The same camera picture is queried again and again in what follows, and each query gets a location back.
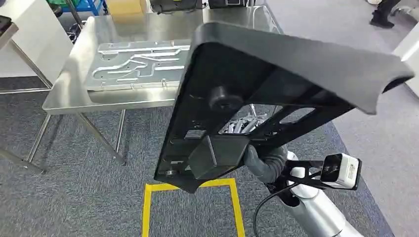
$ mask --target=white camera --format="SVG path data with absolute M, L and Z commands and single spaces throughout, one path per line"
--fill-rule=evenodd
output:
M 325 158 L 320 181 L 339 189 L 356 189 L 362 162 L 344 153 Z

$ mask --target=person's leg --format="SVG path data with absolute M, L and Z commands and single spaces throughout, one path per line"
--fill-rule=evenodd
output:
M 370 24 L 387 29 L 392 28 L 394 24 L 389 22 L 387 17 L 393 7 L 399 2 L 400 0 L 382 0 L 382 2 L 378 5 L 377 10 L 373 12 L 374 17 L 372 18 Z

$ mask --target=yellow floor marking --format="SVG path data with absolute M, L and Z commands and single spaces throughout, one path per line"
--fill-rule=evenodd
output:
M 233 202 L 234 219 L 236 222 L 237 236 L 245 237 L 245 227 L 243 225 L 242 211 L 240 209 L 239 194 L 237 192 L 236 180 L 234 178 L 215 179 L 201 184 L 200 188 L 230 186 L 231 201 Z M 150 231 L 150 208 L 151 208 L 151 192 L 177 190 L 170 184 L 146 184 L 144 190 L 144 206 L 143 206 L 143 228 L 142 237 L 148 237 Z

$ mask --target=aluminum plate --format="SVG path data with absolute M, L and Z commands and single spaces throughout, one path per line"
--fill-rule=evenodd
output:
M 88 90 L 178 87 L 191 41 L 100 44 L 87 74 Z

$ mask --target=black plastic panel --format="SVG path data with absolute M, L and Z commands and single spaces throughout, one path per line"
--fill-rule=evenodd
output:
M 195 32 L 155 179 L 193 193 L 203 182 L 223 175 L 217 170 L 213 176 L 197 179 L 188 161 L 206 136 L 220 136 L 219 130 L 246 104 L 282 108 L 249 135 L 222 135 L 226 139 L 218 143 L 221 150 L 231 147 L 238 136 L 246 136 L 258 152 L 267 152 L 355 107 L 375 114 L 378 96 L 413 76 L 394 55 L 220 23 L 204 24 Z M 314 110 L 296 122 L 280 123 L 295 110 L 307 107 Z M 198 138 L 185 138 L 188 131 L 196 129 L 205 132 Z M 202 158 L 203 167 L 207 158 Z M 196 159 L 195 169 L 199 164 Z

